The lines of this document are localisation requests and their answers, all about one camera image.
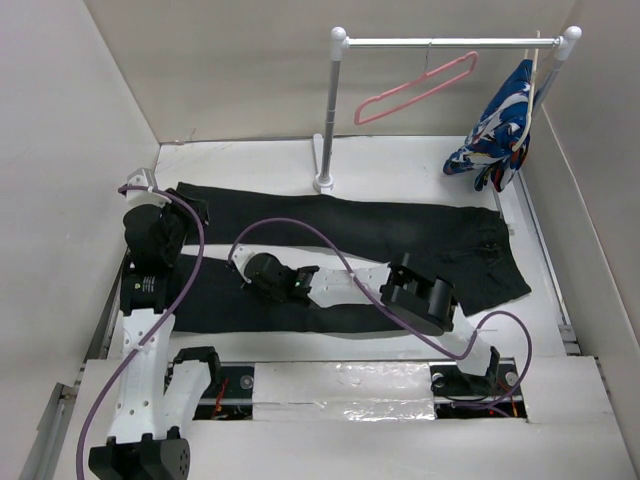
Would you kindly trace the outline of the black denim trousers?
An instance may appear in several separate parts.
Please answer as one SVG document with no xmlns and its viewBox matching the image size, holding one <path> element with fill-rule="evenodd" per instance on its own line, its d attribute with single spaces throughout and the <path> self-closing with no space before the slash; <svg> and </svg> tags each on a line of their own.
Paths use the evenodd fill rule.
<svg viewBox="0 0 640 480">
<path fill-rule="evenodd" d="M 208 204 L 208 245 L 232 244 L 264 219 L 303 221 L 345 254 L 385 263 L 408 253 L 450 282 L 471 316 L 530 293 L 513 257 L 509 232 L 495 211 L 482 207 L 358 202 L 324 195 L 277 196 L 181 183 L 178 193 Z M 396 324 L 372 305 L 329 309 L 271 302 L 243 287 L 225 258 L 204 259 L 175 312 L 179 332 L 387 332 Z"/>
</svg>

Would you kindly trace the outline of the pink clothes hanger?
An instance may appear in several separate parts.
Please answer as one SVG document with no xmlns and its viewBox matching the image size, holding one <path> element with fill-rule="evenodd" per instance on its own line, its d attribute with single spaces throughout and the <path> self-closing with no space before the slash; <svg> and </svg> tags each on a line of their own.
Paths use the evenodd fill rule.
<svg viewBox="0 0 640 480">
<path fill-rule="evenodd" d="M 395 86 L 394 88 L 388 89 L 386 91 L 383 91 L 382 93 L 378 94 L 378 95 L 374 95 L 371 96 L 367 99 L 365 99 L 361 104 L 358 105 L 358 107 L 355 109 L 354 111 L 354 116 L 353 116 L 353 123 L 355 126 L 363 126 L 366 124 L 370 124 L 373 122 L 376 122 L 380 119 L 383 119 L 385 117 L 388 117 L 390 115 L 396 114 L 402 110 L 405 110 L 411 106 L 413 106 L 414 104 L 421 102 L 437 93 L 439 93 L 442 90 L 447 89 L 448 87 L 452 86 L 453 84 L 459 82 L 460 80 L 468 77 L 469 75 L 471 75 L 477 65 L 477 61 L 479 59 L 479 53 L 475 50 L 470 50 L 467 53 L 465 53 L 462 56 L 459 56 L 457 58 L 454 58 L 453 60 L 444 63 L 440 66 L 438 66 L 437 68 L 434 69 L 429 69 L 428 65 L 429 65 L 429 54 L 430 51 L 433 49 L 433 43 L 430 42 L 427 47 L 426 47 L 426 53 L 425 53 L 425 66 L 423 69 L 423 72 L 417 76 L 415 79 L 402 83 L 400 85 Z M 392 108 L 380 111 L 378 113 L 375 113 L 374 115 L 369 115 L 364 117 L 363 116 L 363 112 L 366 110 L 367 107 L 380 103 L 384 100 L 387 100 L 391 97 L 397 96 L 400 93 L 403 93 L 407 90 L 410 90 L 414 87 L 420 86 L 421 84 L 424 84 L 425 82 L 427 82 L 428 80 L 430 80 L 433 77 L 436 77 L 442 73 L 445 73 L 449 70 L 451 70 L 452 68 L 456 68 L 461 64 L 468 64 L 468 68 L 465 69 L 464 71 L 461 71 L 459 74 L 431 87 L 428 88 L 427 90 L 421 92 L 420 94 L 402 102 L 399 104 L 396 104 L 395 106 L 393 106 Z"/>
</svg>

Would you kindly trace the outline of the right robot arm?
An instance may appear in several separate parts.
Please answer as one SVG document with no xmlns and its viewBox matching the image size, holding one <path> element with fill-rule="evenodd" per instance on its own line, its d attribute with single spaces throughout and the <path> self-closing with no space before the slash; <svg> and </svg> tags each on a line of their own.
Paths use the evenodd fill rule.
<svg viewBox="0 0 640 480">
<path fill-rule="evenodd" d="M 315 310 L 381 305 L 401 327 L 431 337 L 455 360 L 459 387 L 469 396 L 485 396 L 499 379 L 500 354 L 481 339 L 467 320 L 454 320 L 454 288 L 404 254 L 376 267 L 292 269 L 270 253 L 236 254 L 233 263 L 243 280 L 272 301 Z"/>
</svg>

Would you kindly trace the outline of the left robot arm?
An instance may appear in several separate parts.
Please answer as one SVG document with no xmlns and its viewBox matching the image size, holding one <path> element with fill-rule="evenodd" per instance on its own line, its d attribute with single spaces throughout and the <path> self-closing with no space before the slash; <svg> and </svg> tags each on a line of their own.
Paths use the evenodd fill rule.
<svg viewBox="0 0 640 480">
<path fill-rule="evenodd" d="M 120 277 L 123 359 L 90 407 L 75 453 L 75 474 L 99 479 L 185 479 L 191 451 L 185 437 L 202 396 L 222 387 L 212 347 L 168 356 L 175 312 L 191 290 L 204 260 L 200 245 L 191 273 L 176 263 L 186 237 L 205 236 L 205 203 L 173 189 L 128 184 L 127 252 Z"/>
</svg>

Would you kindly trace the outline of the cream clothes hanger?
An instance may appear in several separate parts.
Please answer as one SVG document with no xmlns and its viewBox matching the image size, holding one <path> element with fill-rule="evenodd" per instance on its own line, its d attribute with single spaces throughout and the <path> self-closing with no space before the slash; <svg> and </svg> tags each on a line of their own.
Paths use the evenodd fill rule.
<svg viewBox="0 0 640 480">
<path fill-rule="evenodd" d="M 523 144 L 526 141 L 527 136 L 529 135 L 532 121 L 533 121 L 533 104 L 534 104 L 534 98 L 535 98 L 536 75 L 537 75 L 539 51 L 540 51 L 539 48 L 535 48 L 533 50 L 533 54 L 531 57 L 531 75 L 530 75 L 530 82 L 529 82 L 529 96 L 528 96 L 528 102 L 527 102 L 527 110 L 525 115 L 525 125 L 524 125 L 524 128 L 522 129 L 520 138 L 512 146 L 512 151 L 514 153 L 517 153 L 518 151 L 521 150 Z"/>
</svg>

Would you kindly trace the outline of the blue patterned garment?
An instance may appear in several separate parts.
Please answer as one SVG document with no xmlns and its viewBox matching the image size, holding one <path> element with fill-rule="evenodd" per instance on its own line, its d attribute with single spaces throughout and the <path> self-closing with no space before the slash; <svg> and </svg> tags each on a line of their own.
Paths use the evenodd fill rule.
<svg viewBox="0 0 640 480">
<path fill-rule="evenodd" d="M 503 82 L 460 148 L 445 160 L 444 174 L 474 172 L 477 191 L 491 186 L 501 192 L 511 183 L 530 144 L 529 132 L 521 150 L 512 151 L 525 125 L 530 75 L 531 59 L 524 59 Z"/>
</svg>

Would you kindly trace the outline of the white clothes rack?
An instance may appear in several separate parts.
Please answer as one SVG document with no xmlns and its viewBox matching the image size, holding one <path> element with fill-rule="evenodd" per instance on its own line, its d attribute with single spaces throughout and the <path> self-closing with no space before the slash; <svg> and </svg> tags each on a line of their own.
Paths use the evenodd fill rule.
<svg viewBox="0 0 640 480">
<path fill-rule="evenodd" d="M 556 79 L 562 65 L 569 58 L 576 43 L 582 37 L 578 26 L 568 27 L 553 38 L 351 38 L 342 27 L 331 31 L 330 79 L 327 95 L 325 127 L 323 134 L 312 138 L 317 173 L 313 187 L 316 192 L 326 194 L 333 190 L 334 179 L 330 173 L 334 126 L 339 91 L 340 69 L 344 52 L 348 49 L 375 48 L 420 48 L 426 50 L 432 42 L 433 49 L 450 48 L 479 51 L 480 49 L 523 49 L 524 59 L 531 59 L 533 50 L 539 48 L 536 75 L 533 119 L 541 107 L 548 90 Z"/>
</svg>

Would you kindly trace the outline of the aluminium left rail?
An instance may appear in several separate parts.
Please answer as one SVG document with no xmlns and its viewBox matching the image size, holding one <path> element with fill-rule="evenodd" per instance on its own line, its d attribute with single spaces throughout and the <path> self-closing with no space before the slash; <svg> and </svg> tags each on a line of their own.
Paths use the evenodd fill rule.
<svg viewBox="0 0 640 480">
<path fill-rule="evenodd" d="M 119 314 L 123 267 L 124 260 L 121 260 L 96 330 L 74 382 L 70 385 L 58 382 L 52 390 L 36 426 L 35 440 L 18 476 L 20 480 L 52 479 L 54 477 L 87 363 L 89 360 L 105 360 L 109 353 Z"/>
</svg>

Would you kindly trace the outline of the aluminium side rail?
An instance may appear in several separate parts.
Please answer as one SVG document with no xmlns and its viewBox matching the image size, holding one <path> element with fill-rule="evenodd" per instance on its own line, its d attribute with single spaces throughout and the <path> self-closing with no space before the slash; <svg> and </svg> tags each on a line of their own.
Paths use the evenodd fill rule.
<svg viewBox="0 0 640 480">
<path fill-rule="evenodd" d="M 509 307 L 527 325 L 536 356 L 580 356 L 564 297 L 532 197 L 522 175 L 494 195 L 510 234 L 511 250 L 531 292 Z"/>
</svg>

